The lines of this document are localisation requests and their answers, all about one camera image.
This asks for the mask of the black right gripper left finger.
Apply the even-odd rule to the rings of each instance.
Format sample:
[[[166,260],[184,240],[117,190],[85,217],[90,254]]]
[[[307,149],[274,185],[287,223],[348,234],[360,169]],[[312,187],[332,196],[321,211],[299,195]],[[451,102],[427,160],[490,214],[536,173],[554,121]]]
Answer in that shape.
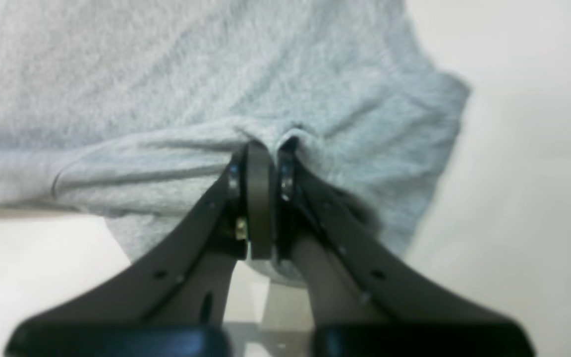
[[[22,322],[7,357],[229,357],[231,276],[270,259],[274,165],[249,142],[181,223],[122,273]]]

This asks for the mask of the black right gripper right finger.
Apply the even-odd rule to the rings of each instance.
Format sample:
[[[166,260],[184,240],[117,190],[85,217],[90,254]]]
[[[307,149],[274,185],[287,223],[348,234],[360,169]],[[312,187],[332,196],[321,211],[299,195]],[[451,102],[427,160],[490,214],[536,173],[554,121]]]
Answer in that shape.
[[[525,330],[422,276],[376,238],[376,217],[277,152],[276,255],[307,284],[315,357],[533,357]]]

